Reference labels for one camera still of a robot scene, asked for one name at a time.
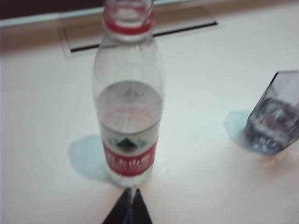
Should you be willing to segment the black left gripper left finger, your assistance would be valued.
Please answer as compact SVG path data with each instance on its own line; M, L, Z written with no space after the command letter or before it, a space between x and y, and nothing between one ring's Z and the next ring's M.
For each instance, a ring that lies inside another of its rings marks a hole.
M132 189L124 189L121 196L116 201L103 224L127 224L129 221L129 209L131 208Z

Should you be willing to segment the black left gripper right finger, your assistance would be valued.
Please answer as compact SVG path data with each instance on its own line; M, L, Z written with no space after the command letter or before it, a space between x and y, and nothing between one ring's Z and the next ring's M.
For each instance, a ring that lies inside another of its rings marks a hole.
M131 204L127 212L127 223L153 224L140 189L136 189L135 195L131 200Z

